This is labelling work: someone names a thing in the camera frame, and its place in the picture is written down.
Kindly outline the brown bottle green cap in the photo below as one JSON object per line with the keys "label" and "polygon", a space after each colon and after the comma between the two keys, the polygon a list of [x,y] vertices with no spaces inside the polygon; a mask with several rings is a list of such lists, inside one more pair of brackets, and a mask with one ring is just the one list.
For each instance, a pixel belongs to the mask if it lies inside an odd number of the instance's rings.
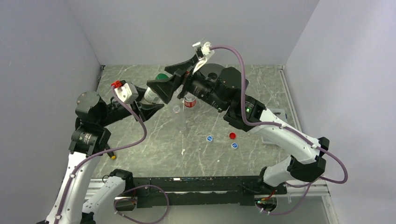
{"label": "brown bottle green cap", "polygon": [[161,98],[154,93],[150,87],[147,87],[147,91],[144,95],[144,100],[149,104],[160,104],[162,103]]}

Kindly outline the clear bottle red label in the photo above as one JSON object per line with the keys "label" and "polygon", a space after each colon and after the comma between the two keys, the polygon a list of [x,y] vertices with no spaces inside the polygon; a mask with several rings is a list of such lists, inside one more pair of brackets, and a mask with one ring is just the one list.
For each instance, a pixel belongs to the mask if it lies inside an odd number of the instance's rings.
{"label": "clear bottle red label", "polygon": [[186,108],[193,108],[196,105],[196,97],[191,94],[186,94],[184,96],[184,106]]}

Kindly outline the clear bottle white cap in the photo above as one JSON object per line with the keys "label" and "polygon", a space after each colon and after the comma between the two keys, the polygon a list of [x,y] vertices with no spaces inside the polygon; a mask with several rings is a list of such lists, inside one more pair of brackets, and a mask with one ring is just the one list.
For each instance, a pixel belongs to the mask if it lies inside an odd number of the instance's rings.
{"label": "clear bottle white cap", "polygon": [[182,112],[182,108],[179,105],[173,105],[172,112],[175,114],[180,114]]}

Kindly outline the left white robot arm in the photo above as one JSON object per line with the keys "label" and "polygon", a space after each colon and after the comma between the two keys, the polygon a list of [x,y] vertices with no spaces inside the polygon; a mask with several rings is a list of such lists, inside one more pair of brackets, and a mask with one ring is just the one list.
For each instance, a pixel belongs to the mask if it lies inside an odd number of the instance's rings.
{"label": "left white robot arm", "polygon": [[68,165],[55,204],[44,220],[46,224],[96,224],[104,207],[115,197],[135,191],[133,174],[115,169],[104,186],[90,199],[85,199],[101,156],[114,152],[108,145],[111,132],[107,127],[128,116],[134,116],[143,124],[163,108],[163,104],[142,103],[145,90],[131,83],[113,84],[111,89],[110,103],[96,91],[83,92],[77,99]]}

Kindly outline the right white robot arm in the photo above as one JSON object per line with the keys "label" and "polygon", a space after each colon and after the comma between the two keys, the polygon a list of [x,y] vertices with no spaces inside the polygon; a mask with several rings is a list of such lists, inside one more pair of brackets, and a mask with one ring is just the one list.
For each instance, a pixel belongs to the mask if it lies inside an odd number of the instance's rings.
{"label": "right white robot arm", "polygon": [[329,140],[307,136],[278,118],[259,100],[246,96],[241,101],[241,73],[234,67],[208,63],[196,68],[198,58],[166,66],[169,78],[147,81],[147,86],[164,103],[169,103],[177,89],[179,98],[192,94],[219,112],[236,129],[254,133],[289,153],[282,162],[264,167],[257,187],[264,194],[289,180],[313,182],[325,171],[326,160],[319,147],[327,149]]}

